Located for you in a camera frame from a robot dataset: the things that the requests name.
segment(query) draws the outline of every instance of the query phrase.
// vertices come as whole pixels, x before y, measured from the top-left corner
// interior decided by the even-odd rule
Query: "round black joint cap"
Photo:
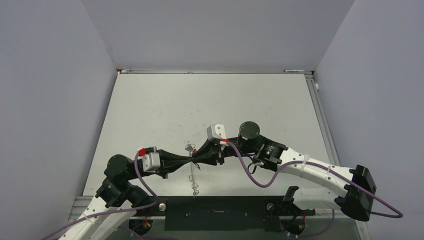
[[[259,128],[259,125],[256,124],[256,122],[245,121],[240,125],[238,135],[247,141],[259,137],[260,131],[261,129]]]

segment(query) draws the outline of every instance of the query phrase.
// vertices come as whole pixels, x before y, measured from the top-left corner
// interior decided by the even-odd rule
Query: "white tabletop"
[[[188,155],[187,141],[199,148],[209,125],[224,124],[231,138],[245,121],[256,122],[260,134],[273,141],[330,163],[302,74],[119,74],[83,195],[95,195],[113,155],[132,159],[136,149],[151,146]],[[318,187],[288,174],[269,188],[257,187],[235,157],[200,167],[199,196],[284,195],[289,186]],[[253,176],[267,183],[273,173],[259,168]],[[169,179],[154,175],[145,181],[159,196],[191,196],[190,174],[186,164]],[[140,185],[136,179],[131,183]]]

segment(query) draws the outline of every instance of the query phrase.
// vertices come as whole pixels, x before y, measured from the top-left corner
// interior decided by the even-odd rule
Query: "robotic arm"
[[[233,138],[226,137],[222,124],[211,125],[207,129],[207,141],[192,156],[176,155],[156,147],[141,148],[138,150],[138,155],[141,159],[137,161],[137,168],[141,177],[156,174],[163,179],[167,179],[168,174],[191,162],[216,166],[224,164],[227,157],[240,159],[242,156],[253,155],[252,161],[255,166],[273,172],[280,170],[282,173],[296,175],[322,186],[312,189],[289,187],[282,200],[282,206],[296,213],[313,209],[333,209],[341,210],[355,220],[368,221],[374,199],[357,187],[346,183],[339,176],[351,180],[354,185],[372,194],[376,192],[373,178],[366,167],[358,165],[353,169],[310,158],[260,135],[259,126],[251,121],[244,122],[240,126],[238,136]],[[129,183],[129,180],[137,178],[132,159],[119,154],[112,156],[104,174],[106,178],[90,206],[81,215],[81,221],[72,226],[60,238],[61,240],[104,240],[126,219],[134,215],[135,210],[109,216],[99,215],[94,218],[88,218],[88,215],[97,212],[119,212],[117,208],[126,208],[129,205],[132,208],[154,205],[151,196],[140,187]],[[257,185],[266,188],[271,183],[272,181],[265,185],[260,183]]]

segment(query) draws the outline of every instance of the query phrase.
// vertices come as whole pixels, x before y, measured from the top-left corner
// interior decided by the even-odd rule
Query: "gray wall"
[[[84,187],[116,71],[79,0],[1,1],[0,33],[0,239],[34,240]]]
[[[354,0],[82,0],[123,69],[315,70]]]
[[[405,215],[373,216],[373,240],[424,236],[423,67],[424,1],[356,0],[315,72],[341,163]]]

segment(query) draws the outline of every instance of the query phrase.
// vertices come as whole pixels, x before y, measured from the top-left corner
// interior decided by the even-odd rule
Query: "silver bolt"
[[[159,204],[159,211],[163,212],[165,209],[167,209],[167,205],[165,203]]]
[[[274,207],[274,204],[271,202],[266,205],[266,209],[271,210]]]

